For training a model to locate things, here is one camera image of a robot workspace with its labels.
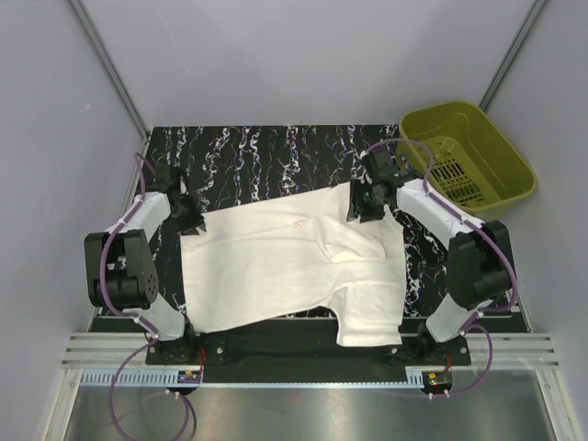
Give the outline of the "white t shirt red print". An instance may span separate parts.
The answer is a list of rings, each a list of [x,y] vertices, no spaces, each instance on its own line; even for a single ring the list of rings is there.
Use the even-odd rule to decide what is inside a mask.
[[[396,345],[406,295],[403,228],[348,220],[350,186],[205,214],[206,231],[181,239],[187,317],[201,333],[323,307],[337,344]]]

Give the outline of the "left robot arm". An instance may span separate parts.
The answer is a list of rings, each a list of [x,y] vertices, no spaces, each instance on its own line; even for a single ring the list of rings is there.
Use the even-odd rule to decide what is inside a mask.
[[[161,225],[174,225],[181,235],[198,235],[206,224],[187,190],[187,174],[177,166],[155,168],[147,184],[115,224],[84,240],[88,297],[93,306],[129,318],[151,338],[166,343],[177,363],[191,362],[198,341],[187,334],[189,320],[160,293],[150,240]]]

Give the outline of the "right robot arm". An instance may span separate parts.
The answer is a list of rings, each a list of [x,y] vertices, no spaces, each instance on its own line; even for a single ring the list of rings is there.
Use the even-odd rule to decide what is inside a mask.
[[[486,312],[508,311],[518,302],[510,236],[497,220],[468,214],[428,183],[434,163],[421,174],[402,169],[379,142],[360,154],[361,178],[351,182],[349,221],[381,220],[385,209],[407,213],[447,249],[447,294],[426,319],[418,356],[437,364],[450,352],[448,341],[465,334]]]

